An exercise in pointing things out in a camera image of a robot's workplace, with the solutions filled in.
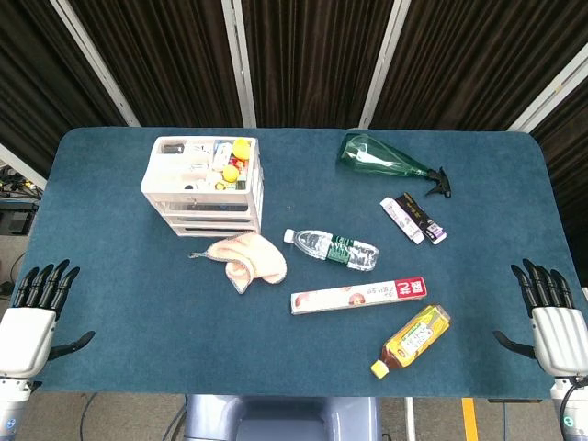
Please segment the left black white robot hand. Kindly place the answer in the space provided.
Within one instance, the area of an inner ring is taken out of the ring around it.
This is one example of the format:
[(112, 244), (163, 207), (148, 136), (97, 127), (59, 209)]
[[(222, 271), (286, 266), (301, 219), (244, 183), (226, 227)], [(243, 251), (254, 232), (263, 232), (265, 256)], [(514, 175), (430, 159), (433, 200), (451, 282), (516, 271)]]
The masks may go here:
[(47, 362), (70, 355), (95, 336), (88, 331), (77, 340), (54, 345), (53, 336), (72, 284), (80, 272), (70, 261), (33, 267), (21, 279), (1, 320), (1, 379), (31, 379)]

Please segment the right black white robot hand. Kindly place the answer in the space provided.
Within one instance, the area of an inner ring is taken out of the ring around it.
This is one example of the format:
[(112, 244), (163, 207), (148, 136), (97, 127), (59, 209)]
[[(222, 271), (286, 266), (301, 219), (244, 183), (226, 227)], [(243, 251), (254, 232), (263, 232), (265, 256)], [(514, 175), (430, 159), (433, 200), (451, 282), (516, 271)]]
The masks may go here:
[(526, 306), (534, 343), (517, 343), (498, 330), (492, 334), (505, 349), (535, 359), (555, 378), (587, 375), (587, 324), (575, 307), (571, 288), (557, 270), (548, 270), (525, 259), (512, 265)]

